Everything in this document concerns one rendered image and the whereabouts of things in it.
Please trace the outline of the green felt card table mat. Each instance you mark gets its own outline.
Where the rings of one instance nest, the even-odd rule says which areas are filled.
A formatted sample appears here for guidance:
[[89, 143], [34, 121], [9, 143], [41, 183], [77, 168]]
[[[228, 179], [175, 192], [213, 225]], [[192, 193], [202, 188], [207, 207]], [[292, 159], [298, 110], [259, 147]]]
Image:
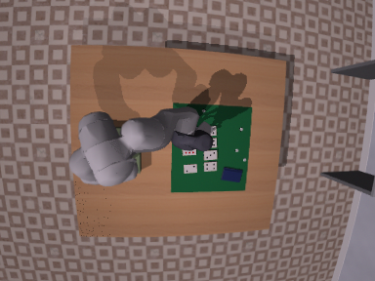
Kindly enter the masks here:
[[[245, 190], [252, 107], [173, 103], [173, 108], [189, 106], [197, 110], [198, 127], [203, 121], [216, 126], [217, 160], [203, 160], [203, 151], [183, 156], [183, 150], [172, 144], [171, 192], [213, 192]], [[205, 112], [202, 112], [205, 109]], [[240, 131], [240, 128], [243, 131]], [[238, 149], [238, 152], [235, 150]], [[246, 161], [243, 161], [243, 159]], [[217, 161], [217, 171], [204, 172], [204, 162]], [[197, 173], [184, 174], [184, 165], [197, 164]], [[242, 170], [240, 182], [221, 180], [224, 167]]]

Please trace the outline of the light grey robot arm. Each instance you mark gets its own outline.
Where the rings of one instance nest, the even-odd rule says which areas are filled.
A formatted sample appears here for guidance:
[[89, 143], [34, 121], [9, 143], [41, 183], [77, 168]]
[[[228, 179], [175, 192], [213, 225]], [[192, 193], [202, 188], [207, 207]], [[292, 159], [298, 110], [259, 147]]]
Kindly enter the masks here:
[[131, 181], [139, 171], [137, 159], [132, 158], [138, 152], [160, 150], [170, 141], [182, 150], [209, 150], [214, 129], [205, 121], [196, 128], [199, 117], [188, 106], [166, 108], [151, 118], [129, 119], [119, 136], [107, 113], [89, 113], [79, 122], [81, 147], [72, 153], [69, 168], [88, 184], [114, 186]]

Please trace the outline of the dark blue card stack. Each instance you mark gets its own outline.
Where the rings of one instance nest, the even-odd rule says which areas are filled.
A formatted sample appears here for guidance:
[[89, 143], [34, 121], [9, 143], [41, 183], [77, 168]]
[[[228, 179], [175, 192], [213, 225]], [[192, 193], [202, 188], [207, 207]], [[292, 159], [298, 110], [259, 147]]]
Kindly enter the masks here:
[[240, 182], [242, 170], [224, 167], [221, 180]]

